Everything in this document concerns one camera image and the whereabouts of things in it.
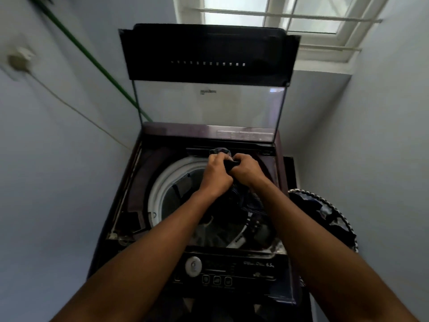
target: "electrical socket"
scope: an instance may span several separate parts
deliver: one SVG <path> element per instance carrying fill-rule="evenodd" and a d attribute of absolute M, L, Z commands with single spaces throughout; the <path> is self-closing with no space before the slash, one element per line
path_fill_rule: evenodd
<path fill-rule="evenodd" d="M 24 76 L 24 72 L 16 71 L 9 65 L 8 56 L 10 55 L 23 57 L 30 65 L 34 64 L 37 59 L 35 52 L 23 34 L 19 34 L 6 43 L 0 44 L 0 68 L 15 81 L 20 80 Z"/>

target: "washing machine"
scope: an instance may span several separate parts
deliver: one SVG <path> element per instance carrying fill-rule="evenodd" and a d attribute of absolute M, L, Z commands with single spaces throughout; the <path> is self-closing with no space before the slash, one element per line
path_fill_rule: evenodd
<path fill-rule="evenodd" d="M 213 149 L 250 154 L 287 194 L 278 123 L 299 36 L 170 24 L 119 33 L 136 97 L 153 122 L 142 124 L 89 276 L 189 199 Z M 299 276 L 269 216 L 220 197 L 163 291 L 296 305 Z"/>

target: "window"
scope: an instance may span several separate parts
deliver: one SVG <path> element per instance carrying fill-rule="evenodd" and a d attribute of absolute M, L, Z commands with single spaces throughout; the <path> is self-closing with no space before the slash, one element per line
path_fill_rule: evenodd
<path fill-rule="evenodd" d="M 298 59 L 347 62 L 387 0 L 175 0 L 179 23 L 280 27 L 301 35 Z"/>

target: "green hose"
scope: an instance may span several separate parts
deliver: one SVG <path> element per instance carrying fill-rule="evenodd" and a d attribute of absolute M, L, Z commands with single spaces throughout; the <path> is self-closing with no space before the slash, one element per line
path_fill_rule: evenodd
<path fill-rule="evenodd" d="M 48 9 L 48 7 L 40 0 L 31 0 L 63 33 L 70 41 L 95 65 L 97 69 L 119 90 L 121 94 L 149 121 L 152 119 L 143 111 L 138 103 L 125 91 L 125 89 L 113 78 L 110 73 L 88 52 L 88 50 L 72 35 L 72 33 L 58 20 L 58 18 Z"/>

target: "washing machine lid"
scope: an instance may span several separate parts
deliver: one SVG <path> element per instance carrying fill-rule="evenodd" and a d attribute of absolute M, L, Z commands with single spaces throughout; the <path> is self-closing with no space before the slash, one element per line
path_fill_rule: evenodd
<path fill-rule="evenodd" d="M 199 124 L 207 138 L 274 141 L 299 36 L 183 24 L 119 32 L 140 106 L 154 122 Z"/>

